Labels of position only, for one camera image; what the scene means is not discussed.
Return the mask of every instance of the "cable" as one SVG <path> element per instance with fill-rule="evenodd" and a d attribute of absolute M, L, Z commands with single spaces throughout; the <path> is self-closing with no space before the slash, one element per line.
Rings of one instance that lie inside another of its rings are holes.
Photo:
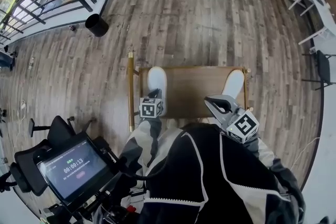
<path fill-rule="evenodd" d="M 313 143 L 315 140 L 317 140 L 317 139 L 320 139 L 320 137 L 315 137 L 311 142 L 309 142 L 308 144 L 307 144 L 307 146 L 305 146 L 305 148 L 300 152 L 300 154 L 299 154 L 299 156 L 296 158 L 296 160 L 294 161 L 294 163 L 293 163 L 293 165 L 292 165 L 292 167 L 291 167 L 291 171 L 292 171 L 292 169 L 293 169 L 293 167 L 294 167 L 294 165 L 295 165 L 295 163 L 299 160 L 299 158 L 301 157 L 301 154 L 307 149 L 307 147 L 311 144 L 311 143 Z"/>
<path fill-rule="evenodd" d="M 107 219 L 107 218 L 109 217 L 109 215 L 111 214 L 111 212 L 108 212 L 108 211 L 104 208 L 103 205 L 100 205 L 100 207 L 101 207 L 102 209 L 104 209 L 104 210 L 106 211 L 106 213 L 107 213 L 107 216 L 104 218 L 104 220 L 105 220 L 106 222 L 110 223 L 110 224 L 114 224 L 114 223 L 111 222 L 109 219 Z"/>
<path fill-rule="evenodd" d="M 21 110 L 24 109 L 25 112 L 24 112 L 24 114 L 23 114 L 22 119 L 21 119 L 20 122 L 19 122 L 19 126 L 18 126 L 19 131 L 18 131 L 18 133 L 17 133 L 17 135 L 16 135 L 16 138 L 15 138 L 15 142 L 14 142 L 14 146 L 13 146 L 13 152 L 14 152 L 14 148 L 16 148 L 17 139 L 18 139 L 18 137 L 19 137 L 19 135 L 20 135 L 20 127 L 21 127 L 21 123 L 22 123 L 22 121 L 26 118 L 27 105 L 26 105 L 26 101 L 23 100 L 23 99 L 21 100 L 21 106 L 20 106 L 20 109 L 21 109 Z"/>

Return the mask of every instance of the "tablet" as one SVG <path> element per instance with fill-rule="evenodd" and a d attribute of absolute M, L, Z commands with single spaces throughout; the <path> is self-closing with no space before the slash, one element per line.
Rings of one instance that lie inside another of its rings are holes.
<path fill-rule="evenodd" d="M 78 209 L 113 177 L 107 159 L 87 134 L 51 149 L 37 167 L 69 211 Z"/>

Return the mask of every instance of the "white sneaker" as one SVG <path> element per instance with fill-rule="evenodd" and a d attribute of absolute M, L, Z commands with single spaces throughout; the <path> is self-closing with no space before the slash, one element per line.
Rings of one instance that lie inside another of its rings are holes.
<path fill-rule="evenodd" d="M 227 77 L 222 91 L 223 95 L 229 95 L 236 99 L 244 86 L 245 76 L 240 70 L 233 70 Z"/>
<path fill-rule="evenodd" d="M 161 67 L 152 67 L 147 76 L 147 85 L 149 92 L 160 89 L 163 110 L 160 116 L 165 116 L 167 112 L 166 94 L 167 94 L 167 75 Z"/>

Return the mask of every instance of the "wooden handle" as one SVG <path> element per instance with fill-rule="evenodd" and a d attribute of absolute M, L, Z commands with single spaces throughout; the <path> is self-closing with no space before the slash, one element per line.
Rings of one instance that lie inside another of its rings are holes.
<path fill-rule="evenodd" d="M 135 129 L 134 124 L 134 85 L 133 85 L 133 74 L 134 73 L 134 53 L 128 53 L 128 117 L 130 132 Z"/>
<path fill-rule="evenodd" d="M 248 72 L 248 69 L 243 68 L 245 110 L 248 109 L 248 92 L 247 92 L 247 76 L 246 76 L 246 72 Z"/>

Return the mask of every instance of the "timer display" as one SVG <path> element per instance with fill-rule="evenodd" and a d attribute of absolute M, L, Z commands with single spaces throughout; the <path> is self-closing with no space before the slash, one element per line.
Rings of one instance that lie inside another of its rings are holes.
<path fill-rule="evenodd" d="M 82 163 L 83 163 L 83 160 L 82 159 L 78 159 L 77 161 L 71 163 L 70 166 L 64 168 L 63 171 L 64 171 L 64 173 L 68 173 L 68 172 L 72 171 L 73 169 L 76 169 L 76 167 L 78 167 Z"/>
<path fill-rule="evenodd" d="M 107 167 L 87 141 L 38 165 L 40 172 L 63 199 Z"/>

